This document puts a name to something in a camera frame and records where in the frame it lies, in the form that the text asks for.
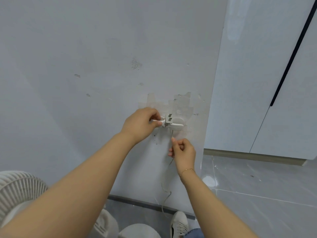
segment jeans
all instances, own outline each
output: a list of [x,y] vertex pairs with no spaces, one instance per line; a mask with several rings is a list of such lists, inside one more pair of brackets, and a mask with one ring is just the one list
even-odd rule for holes
[[201,229],[197,228],[197,229],[193,229],[190,230],[185,236],[184,238],[204,238],[204,234],[201,231]]

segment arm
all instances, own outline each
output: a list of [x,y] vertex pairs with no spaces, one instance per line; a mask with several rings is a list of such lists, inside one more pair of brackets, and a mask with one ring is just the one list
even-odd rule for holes
[[54,184],[0,230],[0,235],[23,238],[86,237],[102,210],[119,169],[135,144],[160,121],[156,109],[138,109],[89,159]]
[[196,156],[191,143],[187,139],[176,141],[174,138],[172,143],[173,148],[169,150],[169,156],[175,156],[177,172],[185,185],[204,236],[206,238],[257,238],[242,220],[217,199],[195,171],[190,170],[194,168]]

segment gold bracelet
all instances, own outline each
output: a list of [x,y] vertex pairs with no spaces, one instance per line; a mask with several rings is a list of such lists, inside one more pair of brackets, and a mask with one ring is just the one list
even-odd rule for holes
[[195,172],[195,170],[194,170],[193,168],[183,170],[183,171],[180,173],[180,175],[179,175],[179,178],[180,178],[181,181],[182,181],[181,176],[182,176],[182,174],[183,174],[186,170],[193,170],[193,171]]

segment fan grille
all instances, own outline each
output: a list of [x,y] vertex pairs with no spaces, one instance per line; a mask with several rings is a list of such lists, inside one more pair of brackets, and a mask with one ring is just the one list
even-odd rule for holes
[[0,172],[0,224],[17,205],[35,200],[48,189],[39,178],[23,171]]

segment black cabinet handle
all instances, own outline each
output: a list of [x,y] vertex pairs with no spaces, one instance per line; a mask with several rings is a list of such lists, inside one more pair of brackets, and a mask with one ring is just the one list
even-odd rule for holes
[[288,64],[287,64],[286,69],[285,69],[285,71],[284,71],[284,73],[283,73],[283,76],[282,76],[282,78],[281,78],[281,80],[280,80],[280,83],[279,83],[279,85],[277,86],[277,89],[276,89],[276,91],[275,91],[275,94],[274,94],[274,96],[273,96],[273,99],[272,99],[272,101],[271,101],[270,106],[273,106],[273,104],[274,104],[274,101],[275,101],[275,99],[276,99],[276,97],[277,97],[277,95],[278,95],[278,93],[279,93],[279,91],[280,91],[280,89],[281,89],[281,87],[282,87],[282,84],[283,84],[283,82],[284,82],[284,80],[285,80],[285,78],[286,78],[286,75],[287,75],[287,73],[288,73],[288,71],[289,71],[289,68],[291,67],[291,65],[292,65],[292,63],[293,63],[293,61],[294,61],[294,58],[295,58],[296,53],[297,53],[297,51],[298,51],[298,49],[299,49],[299,46],[300,46],[301,42],[303,41],[303,38],[304,38],[304,36],[305,36],[305,34],[306,34],[306,31],[307,31],[307,29],[308,29],[308,27],[309,27],[309,25],[310,25],[310,22],[311,22],[312,19],[313,19],[313,16],[314,16],[314,14],[315,14],[316,9],[317,9],[317,0],[315,0],[315,2],[314,2],[314,4],[313,4],[313,7],[312,7],[312,9],[311,9],[311,11],[310,11],[310,13],[309,13],[309,15],[308,15],[307,20],[306,20],[306,23],[305,23],[305,25],[304,25],[304,27],[303,27],[303,30],[302,30],[302,32],[300,33],[300,36],[299,36],[299,38],[298,38],[298,40],[297,40],[296,46],[295,46],[295,48],[294,48],[294,51],[293,51],[293,53],[292,53],[292,55],[291,55],[291,58],[290,58],[289,61],[288,61]]

